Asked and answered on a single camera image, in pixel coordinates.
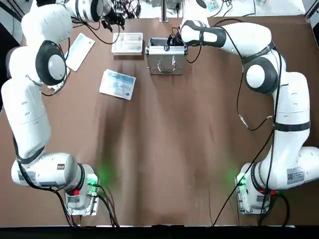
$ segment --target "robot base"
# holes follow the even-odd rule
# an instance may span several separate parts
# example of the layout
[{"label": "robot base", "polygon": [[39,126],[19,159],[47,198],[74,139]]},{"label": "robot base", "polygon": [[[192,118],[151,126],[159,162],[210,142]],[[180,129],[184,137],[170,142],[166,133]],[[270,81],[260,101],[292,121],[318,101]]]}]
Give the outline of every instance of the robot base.
[{"label": "robot base", "polygon": [[[236,188],[236,198],[237,198],[237,204],[238,204],[238,211],[241,215],[259,215],[260,209],[254,209],[248,206],[248,199],[245,197],[246,195],[246,187],[238,186]],[[263,213],[266,213],[268,211],[269,207],[264,207]]]},{"label": "robot base", "polygon": [[70,215],[95,216],[98,210],[99,188],[90,184],[99,184],[93,168],[82,164],[84,169],[84,182],[80,190],[74,190],[74,195],[65,193],[67,211]]},{"label": "robot base", "polygon": [[[235,185],[242,178],[245,171],[249,167],[250,163],[245,164],[241,172],[235,177]],[[238,203],[238,210],[240,214],[246,215],[259,215],[263,204],[264,195],[257,191],[251,182],[250,177],[251,169],[245,174],[244,179],[241,181],[241,185],[236,188],[236,197]],[[269,209],[270,197],[267,198],[264,204],[263,213],[266,213]]]}]

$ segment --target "white tray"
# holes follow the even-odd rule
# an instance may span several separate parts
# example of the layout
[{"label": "white tray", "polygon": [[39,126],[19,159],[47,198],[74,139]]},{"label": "white tray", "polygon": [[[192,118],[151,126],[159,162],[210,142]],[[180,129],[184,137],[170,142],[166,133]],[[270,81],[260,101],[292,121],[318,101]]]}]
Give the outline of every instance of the white tray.
[{"label": "white tray", "polygon": [[[118,33],[113,33],[113,42],[118,37]],[[143,33],[124,32],[120,33],[117,41],[112,45],[114,55],[142,55]]]}]

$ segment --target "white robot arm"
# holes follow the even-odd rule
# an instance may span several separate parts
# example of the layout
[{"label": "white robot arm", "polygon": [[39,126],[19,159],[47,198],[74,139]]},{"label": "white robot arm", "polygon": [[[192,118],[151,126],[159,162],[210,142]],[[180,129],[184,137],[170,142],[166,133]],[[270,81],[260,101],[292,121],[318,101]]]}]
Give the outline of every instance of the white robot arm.
[{"label": "white robot arm", "polygon": [[[274,103],[280,87],[269,189],[289,189],[318,179],[319,149],[303,146],[310,133],[307,80],[301,73],[286,71],[286,61],[274,47],[270,30],[254,23],[209,27],[205,20],[184,19],[180,34],[188,46],[208,45],[238,55],[237,47],[247,86],[253,91],[272,95]],[[279,62],[282,67],[280,80]],[[242,214],[260,214],[270,159],[271,149],[263,161],[252,165],[248,171],[250,163],[245,164],[237,176],[239,181],[245,175],[239,186]],[[269,204],[270,198],[267,198],[264,213],[269,209]]]},{"label": "white robot arm", "polygon": [[[75,16],[82,20],[98,21],[103,13],[111,12],[101,0],[81,3]],[[27,46],[8,53],[6,64],[11,79],[3,84],[1,93],[16,153],[11,169],[13,181],[35,188],[63,188],[69,214],[95,215],[97,187],[92,185],[98,184],[98,177],[92,167],[77,163],[71,154],[44,150],[51,128],[41,86],[57,85],[65,78],[66,63],[58,44],[72,33],[73,10],[73,7],[50,4],[35,8],[23,17],[21,24]]]}]

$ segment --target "metal case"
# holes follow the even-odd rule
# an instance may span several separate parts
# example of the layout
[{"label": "metal case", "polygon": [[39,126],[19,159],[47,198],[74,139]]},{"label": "metal case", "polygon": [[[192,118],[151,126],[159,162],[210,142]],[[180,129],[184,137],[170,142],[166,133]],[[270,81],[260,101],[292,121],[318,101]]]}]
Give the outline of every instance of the metal case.
[{"label": "metal case", "polygon": [[167,46],[167,38],[150,38],[145,49],[151,75],[182,75],[187,46]]}]

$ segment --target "table surface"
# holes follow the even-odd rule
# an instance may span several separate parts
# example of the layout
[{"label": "table surface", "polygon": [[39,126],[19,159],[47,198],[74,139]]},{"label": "table surface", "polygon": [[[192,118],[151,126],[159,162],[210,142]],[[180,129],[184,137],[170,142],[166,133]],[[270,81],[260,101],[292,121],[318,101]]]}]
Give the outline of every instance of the table surface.
[{"label": "table surface", "polygon": [[[212,25],[220,18],[210,18]],[[308,79],[311,97],[311,134],[306,145],[319,146],[318,75],[319,54],[311,26],[301,16],[246,17],[272,31],[273,40],[288,62],[289,71]],[[127,21],[127,32],[165,37],[181,19],[160,23],[158,19]],[[46,150],[68,152],[80,163],[94,167],[103,186],[115,198],[121,225],[209,225],[234,187],[244,163],[250,162],[271,130],[267,122],[248,131],[236,113],[241,63],[237,56],[203,47],[198,60],[183,76],[151,76],[142,57],[111,54],[111,45],[98,41],[85,27],[75,28],[71,42],[82,32],[96,42],[77,72],[54,97],[44,98],[52,128]],[[100,29],[106,41],[112,34]],[[194,59],[198,48],[189,49]],[[111,69],[136,77],[130,101],[99,93],[103,71]],[[256,126],[272,114],[271,97],[243,87],[239,108]],[[58,199],[51,193],[16,185],[11,180],[14,160],[11,131],[0,115],[0,219],[1,227],[66,225]],[[261,160],[269,150],[259,157]],[[291,204],[293,225],[318,225],[318,182],[285,192]],[[218,225],[236,225],[233,196]],[[280,225],[285,206],[278,200],[265,223]],[[82,218],[82,225],[109,225],[99,205],[98,216]],[[240,216],[241,225],[255,225],[255,216]]]}]

